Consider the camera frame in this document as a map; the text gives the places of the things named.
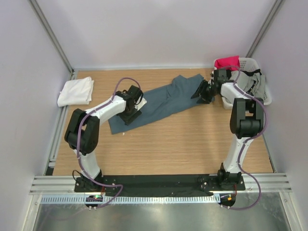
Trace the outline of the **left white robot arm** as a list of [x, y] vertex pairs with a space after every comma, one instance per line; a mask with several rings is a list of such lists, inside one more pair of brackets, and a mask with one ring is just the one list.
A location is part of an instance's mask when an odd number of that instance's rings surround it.
[[81, 168], [76, 187], [98, 192], [103, 183], [102, 171], [96, 160], [95, 149], [99, 141], [100, 126], [113, 116], [118, 116], [125, 125], [130, 125], [141, 115], [146, 104], [139, 87], [117, 91], [105, 102], [88, 110], [76, 109], [70, 118], [64, 140], [75, 152]]

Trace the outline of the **blue-grey t-shirt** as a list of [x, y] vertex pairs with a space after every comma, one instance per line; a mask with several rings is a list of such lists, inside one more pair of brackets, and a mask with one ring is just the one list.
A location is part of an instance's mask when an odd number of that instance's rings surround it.
[[142, 107], [141, 115], [129, 125], [117, 115], [110, 118], [111, 134], [139, 128], [197, 106], [197, 99], [191, 97], [203, 80], [201, 74], [189, 78], [179, 75], [170, 84], [145, 92], [147, 103]]

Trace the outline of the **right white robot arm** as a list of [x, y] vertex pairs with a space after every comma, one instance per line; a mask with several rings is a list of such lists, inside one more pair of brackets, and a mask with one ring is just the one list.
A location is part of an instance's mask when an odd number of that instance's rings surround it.
[[202, 179], [204, 191], [244, 190], [242, 163], [253, 140], [264, 129], [264, 103], [242, 91], [228, 69], [215, 69], [192, 95], [198, 104], [210, 104], [216, 95], [233, 100], [230, 130], [234, 135], [228, 155], [215, 176]]

